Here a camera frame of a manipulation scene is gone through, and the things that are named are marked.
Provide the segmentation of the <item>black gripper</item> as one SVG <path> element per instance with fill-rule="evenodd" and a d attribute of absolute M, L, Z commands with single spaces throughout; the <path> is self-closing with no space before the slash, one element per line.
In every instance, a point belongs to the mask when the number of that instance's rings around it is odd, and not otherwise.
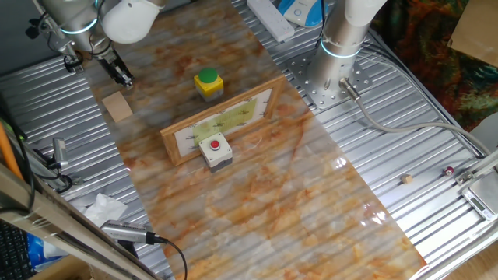
<path fill-rule="evenodd" d="M 116 83 L 125 88 L 133 87 L 134 76 L 130 73 L 125 63 L 117 57 L 112 43 L 109 43 L 100 51 L 93 51 L 92 56 L 101 63 L 101 66 Z"/>

